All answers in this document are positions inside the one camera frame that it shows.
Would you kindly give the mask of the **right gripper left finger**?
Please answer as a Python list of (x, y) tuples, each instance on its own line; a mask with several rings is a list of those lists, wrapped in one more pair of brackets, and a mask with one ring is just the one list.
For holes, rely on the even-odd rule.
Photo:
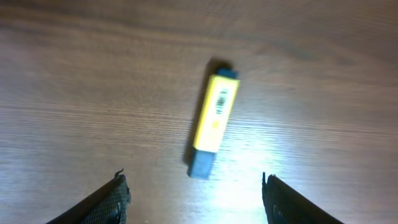
[(130, 189), (120, 170), (109, 182), (47, 224), (126, 224), (130, 203)]

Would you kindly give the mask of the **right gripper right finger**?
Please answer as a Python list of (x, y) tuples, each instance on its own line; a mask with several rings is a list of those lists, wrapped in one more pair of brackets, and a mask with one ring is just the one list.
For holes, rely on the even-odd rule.
[(262, 201), (269, 224), (343, 224), (276, 175), (262, 174)]

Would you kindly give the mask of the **yellow highlighter marker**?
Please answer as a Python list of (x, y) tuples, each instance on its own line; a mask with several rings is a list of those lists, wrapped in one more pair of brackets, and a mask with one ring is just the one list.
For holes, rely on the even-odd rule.
[(221, 146), (238, 87), (237, 71), (219, 68), (210, 75), (193, 140), (189, 177), (208, 178)]

